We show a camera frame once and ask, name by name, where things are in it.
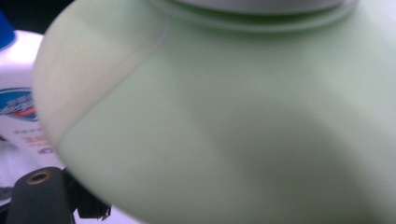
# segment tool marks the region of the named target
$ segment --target black object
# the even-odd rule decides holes
[[[0,9],[17,30],[44,34],[73,0],[0,0]]]
[[[0,206],[0,224],[6,223],[7,213],[9,204],[6,203]]]
[[[70,211],[77,209],[78,216],[81,218],[101,218],[105,220],[110,216],[111,206],[93,196],[67,170],[64,170],[64,181],[67,188]]]
[[[6,200],[9,199],[12,195],[13,188],[6,187],[2,188],[0,187],[0,200]]]
[[[63,172],[49,167],[20,178],[14,187],[7,224],[70,224]]]
[[[111,206],[89,193],[66,170],[48,167],[17,181],[8,214],[1,216],[7,215],[6,224],[71,224],[76,209],[81,218],[102,220],[111,212]]]

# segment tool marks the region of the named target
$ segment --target light green plastic bottle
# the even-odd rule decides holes
[[[75,2],[35,66],[48,138],[151,224],[396,223],[396,3],[299,2]]]

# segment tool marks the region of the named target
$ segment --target blue logo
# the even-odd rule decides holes
[[[31,89],[0,90],[0,116],[37,121]]]

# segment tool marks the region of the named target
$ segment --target white bottle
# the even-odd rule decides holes
[[[14,32],[0,11],[0,135],[21,153],[30,155],[29,163],[19,167],[33,170],[62,167],[41,131],[32,99],[32,69],[42,38],[30,32]]]

